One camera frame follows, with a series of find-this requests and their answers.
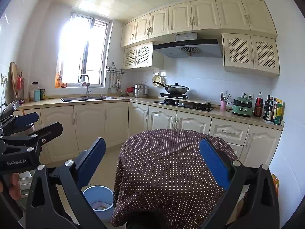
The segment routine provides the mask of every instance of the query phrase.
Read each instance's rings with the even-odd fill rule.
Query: tablecloth
[[[133,212],[151,211],[163,214],[168,229],[197,229],[224,193],[199,152],[204,138],[237,159],[223,139],[192,130],[157,129],[130,137],[117,164],[112,225],[124,225]]]

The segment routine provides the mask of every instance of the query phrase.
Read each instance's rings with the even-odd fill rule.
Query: range hood
[[[175,42],[154,45],[154,51],[172,58],[222,58],[222,52],[217,39],[197,39],[197,33],[176,35]]]

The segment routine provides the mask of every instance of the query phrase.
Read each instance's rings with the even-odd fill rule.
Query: blue gripper pad
[[[89,150],[80,153],[75,160],[77,171],[76,185],[79,189],[87,186],[106,152],[105,140],[97,138]]]
[[[228,169],[207,139],[200,141],[199,151],[217,184],[228,190],[230,186]]]

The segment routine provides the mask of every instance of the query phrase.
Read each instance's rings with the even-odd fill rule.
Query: silver bolt
[[[73,164],[73,160],[67,160],[65,162],[65,166],[71,166]]]
[[[37,167],[37,169],[38,169],[38,170],[43,170],[44,167],[45,167],[45,166],[44,166],[43,164],[41,164],[41,165],[39,165],[39,166]]]
[[[241,165],[241,163],[238,160],[234,160],[233,165],[236,167],[239,167]]]
[[[266,164],[262,164],[262,168],[263,168],[264,170],[269,169],[268,165],[266,165]]]

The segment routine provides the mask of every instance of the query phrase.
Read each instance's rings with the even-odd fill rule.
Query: faucet
[[[89,94],[90,94],[90,92],[91,92],[91,90],[90,90],[90,92],[89,92],[89,85],[90,85],[90,83],[89,83],[89,76],[88,76],[88,75],[85,75],[85,74],[81,74],[81,75],[80,75],[80,80],[81,80],[81,78],[82,78],[83,76],[85,76],[85,77],[88,78],[88,82],[86,83],[86,85],[82,85],[82,86],[87,86],[86,99],[89,99]]]

